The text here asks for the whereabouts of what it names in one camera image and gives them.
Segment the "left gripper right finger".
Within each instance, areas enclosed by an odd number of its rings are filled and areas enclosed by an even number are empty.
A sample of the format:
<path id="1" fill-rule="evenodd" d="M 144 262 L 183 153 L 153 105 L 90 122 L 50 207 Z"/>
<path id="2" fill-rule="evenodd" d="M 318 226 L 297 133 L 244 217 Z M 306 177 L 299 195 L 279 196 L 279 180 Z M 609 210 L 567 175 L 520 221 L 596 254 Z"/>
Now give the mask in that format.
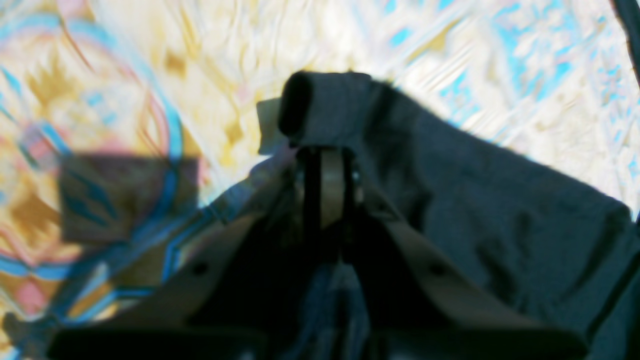
<path id="1" fill-rule="evenodd" d="M 345 149 L 322 150 L 322 227 L 354 271 L 370 330 L 364 360 L 579 360 L 584 342 L 474 285 L 362 180 Z"/>

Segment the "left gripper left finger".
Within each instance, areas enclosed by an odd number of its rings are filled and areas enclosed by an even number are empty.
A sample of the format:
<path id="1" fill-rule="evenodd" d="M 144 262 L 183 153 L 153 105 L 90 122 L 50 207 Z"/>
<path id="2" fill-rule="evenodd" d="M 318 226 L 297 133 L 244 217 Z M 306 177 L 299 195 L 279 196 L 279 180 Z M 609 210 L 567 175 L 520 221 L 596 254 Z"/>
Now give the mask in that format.
<path id="1" fill-rule="evenodd" d="M 67 326 L 51 360 L 272 360 L 301 330 L 320 264 L 321 152 L 302 148 L 139 303 Z"/>

